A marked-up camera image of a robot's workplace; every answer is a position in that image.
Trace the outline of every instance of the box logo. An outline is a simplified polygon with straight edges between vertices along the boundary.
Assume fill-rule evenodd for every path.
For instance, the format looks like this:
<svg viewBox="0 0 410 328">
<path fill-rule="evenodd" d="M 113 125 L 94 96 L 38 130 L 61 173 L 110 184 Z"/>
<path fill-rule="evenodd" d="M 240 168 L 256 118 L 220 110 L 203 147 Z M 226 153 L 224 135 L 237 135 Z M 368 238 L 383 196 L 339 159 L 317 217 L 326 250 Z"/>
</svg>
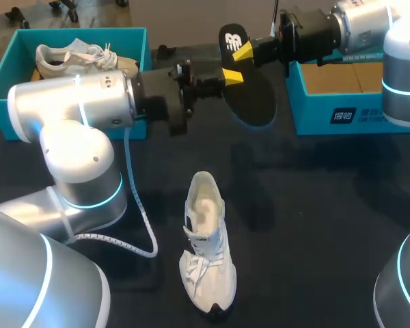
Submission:
<svg viewBox="0 0 410 328">
<path fill-rule="evenodd" d="M 331 116 L 330 124 L 349 124 L 353 121 L 355 111 L 357 109 L 355 107 L 351 108 L 336 108 L 333 111 L 333 115 Z"/>
</svg>

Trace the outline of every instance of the teal shoe box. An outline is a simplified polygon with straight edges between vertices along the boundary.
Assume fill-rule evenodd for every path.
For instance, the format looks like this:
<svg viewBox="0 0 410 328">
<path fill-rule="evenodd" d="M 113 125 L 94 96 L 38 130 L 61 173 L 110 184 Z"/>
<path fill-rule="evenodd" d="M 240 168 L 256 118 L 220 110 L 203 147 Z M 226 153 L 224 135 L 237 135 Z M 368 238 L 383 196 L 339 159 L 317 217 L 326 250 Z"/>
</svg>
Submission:
<svg viewBox="0 0 410 328">
<path fill-rule="evenodd" d="M 7 140 L 19 140 L 8 116 L 8 92 L 13 85 L 31 80 L 36 67 L 36 47 L 46 44 L 53 48 L 63 48 L 75 38 L 88 44 L 98 44 L 102 48 L 106 43 L 111 43 L 110 49 L 119 56 L 138 61 L 141 71 L 152 69 L 145 28 L 19 29 L 0 62 L 0 129 Z M 111 139 L 123 139 L 124 129 L 109 129 L 105 132 Z M 131 129 L 130 139 L 145 138 L 146 123 L 138 121 Z"/>
<path fill-rule="evenodd" d="M 286 86 L 297 134 L 410 133 L 383 115 L 379 60 L 320 68 L 291 64 Z"/>
</svg>

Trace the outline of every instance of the dark tabletop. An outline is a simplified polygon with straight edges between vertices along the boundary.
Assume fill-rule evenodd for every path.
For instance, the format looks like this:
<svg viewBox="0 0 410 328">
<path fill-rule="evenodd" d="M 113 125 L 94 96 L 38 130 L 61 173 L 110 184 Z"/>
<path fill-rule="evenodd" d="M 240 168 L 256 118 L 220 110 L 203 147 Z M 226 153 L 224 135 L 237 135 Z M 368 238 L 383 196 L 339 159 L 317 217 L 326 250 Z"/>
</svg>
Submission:
<svg viewBox="0 0 410 328">
<path fill-rule="evenodd" d="M 178 56 L 218 50 L 180 49 Z M 277 96 L 267 129 L 243 126 L 222 100 L 209 99 L 197 103 L 188 135 L 169 138 L 161 123 L 131 143 L 159 255 L 149 260 L 95 241 L 73 246 L 108 277 L 109 328 L 209 326 L 178 268 L 184 202 L 200 170 L 215 177 L 225 199 L 237 270 L 234 309 L 222 327 L 377 326 L 375 279 L 410 232 L 410 135 L 298 137 L 282 67 L 262 71 Z M 123 145 L 114 147 L 126 174 Z M 0 202 L 52 184 L 39 145 L 6 142 L 0 133 Z M 125 217 L 103 233 L 151 248 L 132 197 Z"/>
</svg>

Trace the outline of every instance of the blue led ring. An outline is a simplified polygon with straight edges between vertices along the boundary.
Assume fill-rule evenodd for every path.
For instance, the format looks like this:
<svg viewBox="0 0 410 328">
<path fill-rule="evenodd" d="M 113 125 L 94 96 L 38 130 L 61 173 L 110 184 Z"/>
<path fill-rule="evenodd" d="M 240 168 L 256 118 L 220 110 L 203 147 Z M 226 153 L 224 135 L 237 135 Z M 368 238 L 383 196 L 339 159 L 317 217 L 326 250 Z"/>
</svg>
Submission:
<svg viewBox="0 0 410 328">
<path fill-rule="evenodd" d="M 123 184 L 123 177 L 122 177 L 122 175 L 120 174 L 120 184 L 118 185 L 118 188 L 117 188 L 117 190 L 115 191 L 115 193 L 113 193 L 112 196 L 111 196 L 110 198 L 108 198 L 107 200 L 104 200 L 103 202 L 100 202 L 100 203 L 97 203 L 97 204 L 94 204 L 94 205 L 87 205 L 87 206 L 76 205 L 76 204 L 70 203 L 70 202 L 69 202 L 68 200 L 66 200 L 65 198 L 64 198 L 64 201 L 65 201 L 68 205 L 70 205 L 70 206 L 72 206 L 72 207 L 75 207 L 75 208 L 80 208 L 80 209 L 82 209 L 82 210 L 87 210 L 87 209 L 90 209 L 90 208 L 96 208 L 96 207 L 105 205 L 106 203 L 110 202 L 110 201 L 120 192 L 120 190 L 122 189 L 122 184 Z"/>
</svg>

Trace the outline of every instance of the shoe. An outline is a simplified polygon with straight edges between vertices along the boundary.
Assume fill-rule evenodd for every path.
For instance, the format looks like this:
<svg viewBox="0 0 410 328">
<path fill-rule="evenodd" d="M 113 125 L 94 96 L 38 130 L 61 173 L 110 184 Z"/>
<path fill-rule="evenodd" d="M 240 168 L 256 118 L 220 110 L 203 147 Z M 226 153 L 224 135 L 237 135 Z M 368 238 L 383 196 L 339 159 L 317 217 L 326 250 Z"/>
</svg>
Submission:
<svg viewBox="0 0 410 328">
<path fill-rule="evenodd" d="M 36 66 L 44 79 L 87 75 L 108 70 L 123 70 L 131 78 L 138 73 L 138 63 L 131 58 L 118 57 L 97 44 L 75 39 L 65 48 L 49 48 L 41 44 L 36 49 Z"/>
<path fill-rule="evenodd" d="M 185 202 L 184 226 L 195 254 L 185 250 L 179 269 L 191 301 L 206 314 L 225 313 L 236 292 L 236 269 L 224 219 L 225 202 L 213 176 L 196 173 Z"/>
</svg>

